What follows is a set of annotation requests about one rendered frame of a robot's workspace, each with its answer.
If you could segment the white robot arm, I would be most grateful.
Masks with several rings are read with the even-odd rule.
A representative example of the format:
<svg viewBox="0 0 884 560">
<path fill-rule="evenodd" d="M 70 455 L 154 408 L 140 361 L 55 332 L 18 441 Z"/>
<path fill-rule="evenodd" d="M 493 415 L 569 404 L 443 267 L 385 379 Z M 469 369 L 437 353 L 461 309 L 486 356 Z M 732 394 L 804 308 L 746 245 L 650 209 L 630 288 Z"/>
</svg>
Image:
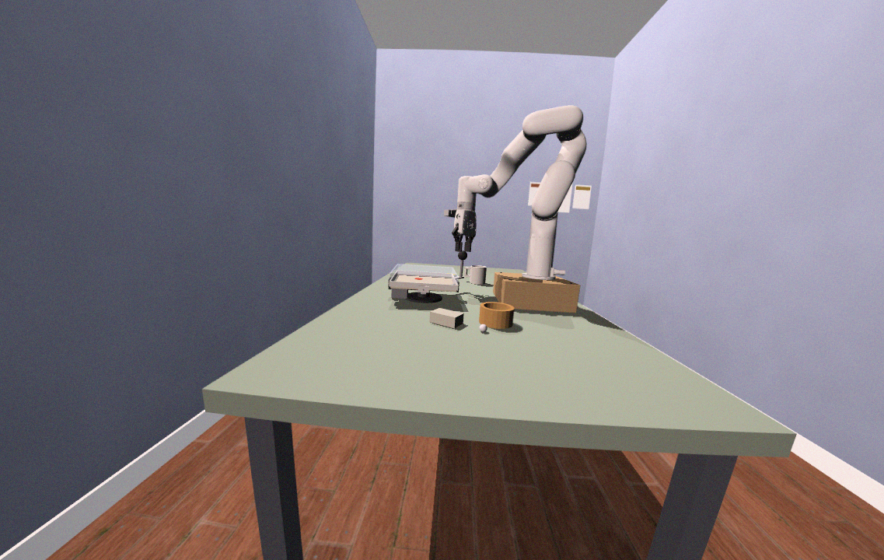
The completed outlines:
<svg viewBox="0 0 884 560">
<path fill-rule="evenodd" d="M 556 134 L 561 142 L 561 150 L 556 162 L 546 170 L 532 199 L 527 269 L 521 275 L 524 278 L 554 280 L 556 277 L 553 275 L 565 275 L 564 270 L 553 268 L 557 214 L 586 152 L 582 123 L 580 107 L 551 107 L 534 111 L 523 121 L 524 132 L 521 131 L 519 137 L 509 143 L 492 175 L 464 175 L 459 179 L 457 209 L 476 210 L 476 194 L 486 198 L 495 196 L 546 135 Z M 444 210 L 444 216 L 451 215 L 448 217 L 454 219 L 457 209 Z"/>
</svg>

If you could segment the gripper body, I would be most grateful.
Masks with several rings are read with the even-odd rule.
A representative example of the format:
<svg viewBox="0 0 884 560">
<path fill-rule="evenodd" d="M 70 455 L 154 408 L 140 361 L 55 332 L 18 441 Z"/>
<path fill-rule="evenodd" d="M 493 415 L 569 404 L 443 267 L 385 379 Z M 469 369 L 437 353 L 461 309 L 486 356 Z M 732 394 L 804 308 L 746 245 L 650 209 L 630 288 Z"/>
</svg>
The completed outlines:
<svg viewBox="0 0 884 560">
<path fill-rule="evenodd" d="M 457 223 L 459 223 L 459 229 L 457 230 L 458 234 L 464 234 L 466 236 L 476 236 L 476 210 L 457 209 L 455 216 L 455 227 L 457 226 Z"/>
</svg>

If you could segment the white mug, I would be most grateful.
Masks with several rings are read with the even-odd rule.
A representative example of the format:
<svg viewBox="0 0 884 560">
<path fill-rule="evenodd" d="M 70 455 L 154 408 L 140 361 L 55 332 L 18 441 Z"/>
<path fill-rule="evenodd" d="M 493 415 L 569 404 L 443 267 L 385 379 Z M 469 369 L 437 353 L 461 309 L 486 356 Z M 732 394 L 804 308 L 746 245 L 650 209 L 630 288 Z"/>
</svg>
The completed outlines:
<svg viewBox="0 0 884 560">
<path fill-rule="evenodd" d="M 470 275 L 467 275 L 467 269 L 470 270 Z M 471 284 L 483 285 L 487 280 L 487 267 L 480 265 L 471 265 L 470 268 L 464 267 L 464 277 L 469 277 Z"/>
</svg>

